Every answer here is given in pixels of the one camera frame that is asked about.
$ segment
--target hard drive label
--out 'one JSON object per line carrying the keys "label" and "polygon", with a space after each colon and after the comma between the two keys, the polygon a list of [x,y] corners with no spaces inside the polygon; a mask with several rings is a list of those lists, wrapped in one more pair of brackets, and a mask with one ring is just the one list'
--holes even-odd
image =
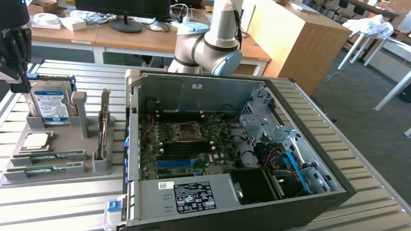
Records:
{"label": "hard drive label", "polygon": [[173,193],[177,212],[180,214],[217,208],[209,181],[175,184]]}
{"label": "hard drive label", "polygon": [[64,95],[61,91],[35,91],[36,104],[41,117],[48,121],[68,120],[67,106],[61,102]]}

